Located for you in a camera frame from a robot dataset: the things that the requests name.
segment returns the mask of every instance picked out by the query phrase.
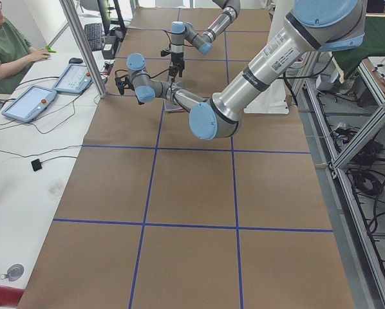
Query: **white desk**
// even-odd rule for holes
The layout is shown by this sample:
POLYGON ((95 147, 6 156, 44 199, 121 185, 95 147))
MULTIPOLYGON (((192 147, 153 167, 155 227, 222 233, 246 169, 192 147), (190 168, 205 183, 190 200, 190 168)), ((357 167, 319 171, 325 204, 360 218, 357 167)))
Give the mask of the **white desk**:
MULTIPOLYGON (((85 18, 84 22, 96 22, 94 20, 97 19, 85 18)), ((24 80, 59 76, 67 67, 70 58, 81 57, 69 28, 52 48, 57 53, 53 53, 49 60, 36 62, 24 80)), ((101 51, 94 52, 94 57, 101 69, 105 61, 101 51)), ((54 82, 55 79, 50 79, 23 84, 14 92, 13 97, 20 95, 30 84, 50 88, 54 82)), ((50 131, 74 113, 71 104, 74 98, 73 95, 58 95, 39 117, 49 115, 34 121, 34 124, 42 132, 50 131)), ((13 127, 18 122, 0 126, 0 149, 20 155, 32 155, 51 149, 81 145, 97 108, 98 99, 96 87, 91 85, 75 101, 75 114, 47 134, 39 133, 31 125, 13 127)), ((0 124, 9 121, 10 119, 0 114, 0 124)), ((75 159, 50 160, 37 172, 32 170, 30 162, 36 158, 44 161, 56 156, 76 157, 79 151, 80 147, 72 147, 29 158, 0 153, 0 274, 6 273, 7 269, 16 263, 25 267, 19 280, 9 282, 7 279, 0 279, 0 285, 26 287, 75 159)))

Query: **person's arm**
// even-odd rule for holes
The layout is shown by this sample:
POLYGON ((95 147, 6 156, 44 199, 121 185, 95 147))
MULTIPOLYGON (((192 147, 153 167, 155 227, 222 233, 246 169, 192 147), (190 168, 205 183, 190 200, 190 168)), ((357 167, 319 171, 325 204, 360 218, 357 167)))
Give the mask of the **person's arm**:
POLYGON ((47 59, 50 57, 50 53, 45 48, 36 50, 35 48, 31 47, 30 51, 31 53, 29 55, 21 57, 15 61, 0 63, 0 79, 5 79, 19 73, 31 62, 47 59))

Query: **person's hand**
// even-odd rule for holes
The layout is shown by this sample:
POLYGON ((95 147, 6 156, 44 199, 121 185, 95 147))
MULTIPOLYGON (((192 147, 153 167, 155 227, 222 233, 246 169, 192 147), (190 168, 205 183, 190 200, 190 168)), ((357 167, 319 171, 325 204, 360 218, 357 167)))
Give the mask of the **person's hand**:
POLYGON ((49 57, 51 57, 49 51, 46 50, 46 48, 40 48, 38 50, 34 50, 33 52, 31 52, 29 54, 29 56, 30 56, 31 61, 33 61, 33 62, 39 61, 42 59, 48 59, 49 57))

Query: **green t-shirt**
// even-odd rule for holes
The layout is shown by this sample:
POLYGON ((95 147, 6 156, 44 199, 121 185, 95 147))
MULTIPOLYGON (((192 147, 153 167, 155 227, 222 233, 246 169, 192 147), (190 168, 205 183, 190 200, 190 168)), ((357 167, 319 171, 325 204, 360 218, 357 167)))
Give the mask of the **green t-shirt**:
MULTIPOLYGON (((0 63, 15 61, 30 53, 31 43, 6 19, 0 26, 0 63)), ((0 80, 0 93, 11 94, 24 78, 32 64, 18 74, 0 80)))

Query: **person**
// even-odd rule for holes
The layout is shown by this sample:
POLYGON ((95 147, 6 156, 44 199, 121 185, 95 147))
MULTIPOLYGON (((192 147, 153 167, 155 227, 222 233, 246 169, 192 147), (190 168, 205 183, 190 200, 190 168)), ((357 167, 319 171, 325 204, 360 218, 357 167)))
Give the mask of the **person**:
POLYGON ((47 59, 47 49, 35 49, 25 36, 2 15, 0 2, 0 93, 11 94, 32 64, 47 59))

